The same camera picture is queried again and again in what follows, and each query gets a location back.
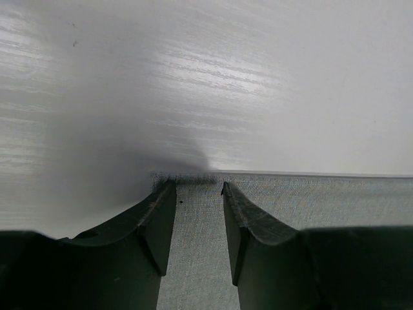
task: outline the gray fabric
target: gray fabric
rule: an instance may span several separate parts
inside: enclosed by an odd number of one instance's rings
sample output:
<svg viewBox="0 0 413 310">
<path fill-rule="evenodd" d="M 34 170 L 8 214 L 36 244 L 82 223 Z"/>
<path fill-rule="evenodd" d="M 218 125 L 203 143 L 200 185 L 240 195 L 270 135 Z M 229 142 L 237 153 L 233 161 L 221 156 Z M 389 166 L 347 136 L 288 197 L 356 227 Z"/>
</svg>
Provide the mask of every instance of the gray fabric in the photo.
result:
<svg viewBox="0 0 413 310">
<path fill-rule="evenodd" d="M 221 189 L 232 181 L 258 206 L 302 229 L 413 225 L 412 178 L 211 174 L 177 180 L 177 212 L 158 309 L 239 309 L 231 284 Z"/>
</svg>

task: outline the dark green plastic part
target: dark green plastic part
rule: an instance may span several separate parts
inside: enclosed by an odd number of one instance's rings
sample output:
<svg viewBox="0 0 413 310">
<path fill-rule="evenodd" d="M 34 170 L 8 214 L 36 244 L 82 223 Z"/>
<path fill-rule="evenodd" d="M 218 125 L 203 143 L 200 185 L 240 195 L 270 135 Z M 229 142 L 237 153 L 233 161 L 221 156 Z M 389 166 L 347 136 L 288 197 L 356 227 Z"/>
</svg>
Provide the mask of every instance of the dark green plastic part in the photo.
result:
<svg viewBox="0 0 413 310">
<path fill-rule="evenodd" d="M 74 239 L 0 232 L 0 309 L 156 309 L 176 186 Z"/>
<path fill-rule="evenodd" d="M 297 231 L 224 184 L 241 310 L 413 309 L 413 228 Z"/>
</svg>

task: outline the gray mat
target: gray mat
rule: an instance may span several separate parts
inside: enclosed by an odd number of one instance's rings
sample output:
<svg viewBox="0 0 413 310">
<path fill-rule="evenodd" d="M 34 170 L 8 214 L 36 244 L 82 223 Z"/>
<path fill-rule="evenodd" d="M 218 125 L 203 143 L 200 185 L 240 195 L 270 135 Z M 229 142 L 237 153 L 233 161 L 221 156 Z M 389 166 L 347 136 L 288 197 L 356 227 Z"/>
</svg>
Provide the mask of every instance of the gray mat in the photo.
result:
<svg viewBox="0 0 413 310">
<path fill-rule="evenodd" d="M 231 284 L 221 189 L 232 181 L 258 206 L 305 227 L 413 225 L 412 178 L 211 174 L 178 181 L 177 212 L 158 309 L 239 309 Z"/>
</svg>

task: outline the white surface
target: white surface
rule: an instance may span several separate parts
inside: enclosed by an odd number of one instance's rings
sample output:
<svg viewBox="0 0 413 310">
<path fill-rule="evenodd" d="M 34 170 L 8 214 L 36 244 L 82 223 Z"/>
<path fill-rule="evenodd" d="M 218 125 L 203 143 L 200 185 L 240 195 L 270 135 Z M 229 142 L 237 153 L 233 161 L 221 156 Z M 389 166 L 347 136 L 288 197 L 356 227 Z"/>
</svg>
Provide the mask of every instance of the white surface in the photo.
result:
<svg viewBox="0 0 413 310">
<path fill-rule="evenodd" d="M 186 163 L 412 175 L 412 16 L 410 0 L 3 0 L 0 227 L 87 228 Z"/>
</svg>

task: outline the white wall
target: white wall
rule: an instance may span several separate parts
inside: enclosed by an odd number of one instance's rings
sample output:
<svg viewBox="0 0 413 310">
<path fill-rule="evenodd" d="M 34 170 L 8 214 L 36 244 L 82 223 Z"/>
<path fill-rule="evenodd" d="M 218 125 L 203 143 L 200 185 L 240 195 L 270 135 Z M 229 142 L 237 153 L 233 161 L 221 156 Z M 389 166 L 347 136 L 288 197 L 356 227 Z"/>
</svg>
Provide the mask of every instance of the white wall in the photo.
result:
<svg viewBox="0 0 413 310">
<path fill-rule="evenodd" d="M 410 0 L 3 0 L 0 227 L 114 212 L 152 170 L 413 175 L 412 16 Z"/>
</svg>

